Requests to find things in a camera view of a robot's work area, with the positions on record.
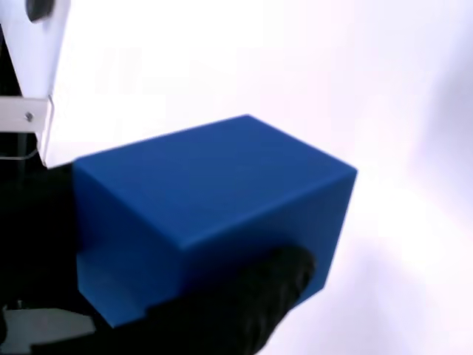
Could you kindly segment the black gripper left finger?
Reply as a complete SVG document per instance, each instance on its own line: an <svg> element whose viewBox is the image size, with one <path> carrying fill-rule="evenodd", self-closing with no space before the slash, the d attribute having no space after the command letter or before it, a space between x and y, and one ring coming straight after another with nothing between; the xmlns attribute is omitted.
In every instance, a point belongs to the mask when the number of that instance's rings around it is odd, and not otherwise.
<svg viewBox="0 0 473 355"><path fill-rule="evenodd" d="M1 305L94 314L78 290L77 233L71 165L2 183Z"/></svg>

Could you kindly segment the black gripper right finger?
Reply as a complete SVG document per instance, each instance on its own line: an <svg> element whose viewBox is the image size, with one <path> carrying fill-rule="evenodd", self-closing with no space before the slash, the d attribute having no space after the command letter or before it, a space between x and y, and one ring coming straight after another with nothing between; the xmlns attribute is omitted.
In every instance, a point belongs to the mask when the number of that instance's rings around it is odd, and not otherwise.
<svg viewBox="0 0 473 355"><path fill-rule="evenodd" d="M256 354L308 286L315 257L278 248L219 285L148 310L110 331L32 347L33 354Z"/></svg>

